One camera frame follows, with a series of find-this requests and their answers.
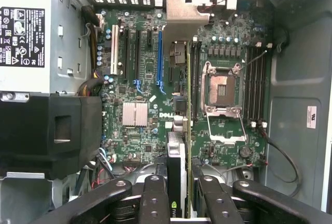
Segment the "metal socket cover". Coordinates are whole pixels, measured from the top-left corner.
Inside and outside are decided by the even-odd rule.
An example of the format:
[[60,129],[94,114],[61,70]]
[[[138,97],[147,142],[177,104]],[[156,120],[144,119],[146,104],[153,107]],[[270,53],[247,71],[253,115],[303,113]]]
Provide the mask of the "metal socket cover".
[[[247,134],[244,127],[243,119],[241,116],[242,108],[241,107],[215,107],[215,106],[205,106],[205,115],[207,119],[207,125],[209,130],[209,137],[211,141],[221,142],[225,145],[235,145],[236,142],[246,142],[247,143]],[[213,135],[210,125],[210,117],[226,117],[238,119],[241,124],[242,135],[241,136],[232,136],[230,138]]]

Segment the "silver chipset heatsink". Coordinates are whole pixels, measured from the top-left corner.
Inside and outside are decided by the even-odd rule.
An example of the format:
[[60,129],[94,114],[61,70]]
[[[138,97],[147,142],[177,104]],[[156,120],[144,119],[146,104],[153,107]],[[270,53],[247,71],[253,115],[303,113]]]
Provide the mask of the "silver chipset heatsink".
[[148,122],[147,103],[123,103],[122,125],[126,127],[146,127]]

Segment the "CPU socket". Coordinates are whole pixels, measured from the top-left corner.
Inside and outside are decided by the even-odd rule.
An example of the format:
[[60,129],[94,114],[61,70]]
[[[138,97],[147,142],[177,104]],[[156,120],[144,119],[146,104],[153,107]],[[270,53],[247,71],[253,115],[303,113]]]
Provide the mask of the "CPU socket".
[[213,109],[241,108],[243,102],[243,72],[239,62],[215,66],[207,61],[202,69],[200,107],[203,113]]

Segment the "metal disk bay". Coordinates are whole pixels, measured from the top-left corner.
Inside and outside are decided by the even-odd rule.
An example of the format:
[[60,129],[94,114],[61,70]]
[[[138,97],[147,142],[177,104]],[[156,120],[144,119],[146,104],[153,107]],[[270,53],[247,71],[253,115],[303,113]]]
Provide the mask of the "metal disk bay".
[[46,179],[0,180],[0,224],[29,224],[53,209],[51,186]]

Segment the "green Dell motherboard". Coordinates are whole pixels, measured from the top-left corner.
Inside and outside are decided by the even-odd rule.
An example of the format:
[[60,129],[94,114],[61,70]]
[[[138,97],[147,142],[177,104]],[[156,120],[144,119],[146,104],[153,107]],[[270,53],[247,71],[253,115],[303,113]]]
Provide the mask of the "green Dell motherboard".
[[[158,32],[165,27],[164,11],[102,10],[104,32],[98,36],[97,70],[104,84],[97,87],[103,104],[102,147],[110,163],[133,170],[152,163],[166,154],[174,117],[186,110],[183,69],[172,67],[163,56],[163,95],[156,85]],[[253,10],[221,11],[210,15],[207,25],[198,28],[190,43],[191,68],[191,154],[204,163],[225,167],[259,167],[265,162],[264,140],[257,127],[265,127],[268,81],[268,17]],[[118,74],[110,74],[112,25],[119,26]],[[130,30],[130,63],[128,81],[124,80],[125,29]],[[135,79],[135,36],[141,31],[139,80]],[[268,52],[243,72],[241,116],[247,134],[246,142],[225,145],[211,141],[205,113],[200,107],[202,69],[207,61],[215,66],[247,62]],[[147,103],[146,127],[122,125],[123,103]],[[227,138],[241,136],[238,119],[210,117],[213,135]]]

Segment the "blue expansion slot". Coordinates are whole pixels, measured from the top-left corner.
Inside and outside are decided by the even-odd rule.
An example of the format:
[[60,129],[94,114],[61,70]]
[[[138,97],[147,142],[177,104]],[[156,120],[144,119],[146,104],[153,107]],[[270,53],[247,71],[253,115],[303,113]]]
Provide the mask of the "blue expansion slot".
[[158,56],[157,56],[157,79],[156,85],[159,87],[160,92],[166,95],[163,89],[163,40],[162,31],[158,32]]

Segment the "black expansion slot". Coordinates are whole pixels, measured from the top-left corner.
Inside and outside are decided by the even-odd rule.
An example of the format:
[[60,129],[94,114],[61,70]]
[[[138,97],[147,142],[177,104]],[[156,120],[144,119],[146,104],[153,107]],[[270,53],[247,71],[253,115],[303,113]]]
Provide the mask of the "black expansion slot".
[[141,31],[136,30],[135,36],[135,79],[139,80],[140,74],[140,57],[141,57]]
[[130,30],[125,29],[124,80],[128,81],[130,63]]

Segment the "open black PC case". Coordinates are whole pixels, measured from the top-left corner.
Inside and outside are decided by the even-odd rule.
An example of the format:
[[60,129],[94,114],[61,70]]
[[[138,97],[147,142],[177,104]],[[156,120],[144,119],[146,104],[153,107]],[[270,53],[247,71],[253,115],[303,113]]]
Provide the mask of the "open black PC case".
[[[102,10],[149,11],[160,9],[167,17],[166,0],[87,0],[81,8],[90,45],[91,76],[75,93],[0,91],[0,102],[25,103],[32,96],[99,96],[104,84],[97,70],[98,36],[104,32]],[[268,17],[269,43],[267,125],[257,132],[264,140],[265,162],[259,167],[212,166],[201,161],[205,175],[232,187],[247,179],[296,199],[323,212],[323,224],[332,224],[332,0],[185,0],[200,13],[253,10]],[[170,141],[184,139],[170,133]],[[167,182],[170,223],[211,224],[194,210],[183,218],[181,208],[180,159],[169,157]],[[4,178],[46,179],[52,183],[53,209],[89,193],[107,182],[124,178],[142,183],[155,173],[155,160],[133,170],[110,163],[102,147],[80,171],[63,179],[46,179],[42,173],[9,172]]]

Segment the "thin metal locking lever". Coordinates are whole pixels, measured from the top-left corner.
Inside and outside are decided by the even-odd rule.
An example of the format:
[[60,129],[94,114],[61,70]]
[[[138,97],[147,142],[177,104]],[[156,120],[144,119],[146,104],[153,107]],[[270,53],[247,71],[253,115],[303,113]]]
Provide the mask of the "thin metal locking lever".
[[264,50],[262,52],[262,54],[258,55],[257,57],[253,58],[251,61],[247,62],[242,68],[245,68],[247,66],[249,66],[250,64],[252,64],[254,61],[260,59],[261,57],[263,57],[268,51],[267,50]]

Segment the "white expansion slot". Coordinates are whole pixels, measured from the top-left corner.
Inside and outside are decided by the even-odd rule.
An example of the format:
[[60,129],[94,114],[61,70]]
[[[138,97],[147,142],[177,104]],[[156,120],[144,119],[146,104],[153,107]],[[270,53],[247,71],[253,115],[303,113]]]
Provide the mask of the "white expansion slot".
[[118,74],[119,26],[112,25],[112,49],[110,57],[110,74]]

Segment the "grey power supply unit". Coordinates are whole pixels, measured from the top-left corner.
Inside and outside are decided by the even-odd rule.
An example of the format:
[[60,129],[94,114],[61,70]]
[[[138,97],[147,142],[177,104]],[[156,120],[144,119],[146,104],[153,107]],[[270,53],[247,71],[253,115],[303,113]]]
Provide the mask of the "grey power supply unit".
[[75,93],[91,76],[87,0],[0,0],[0,91]]

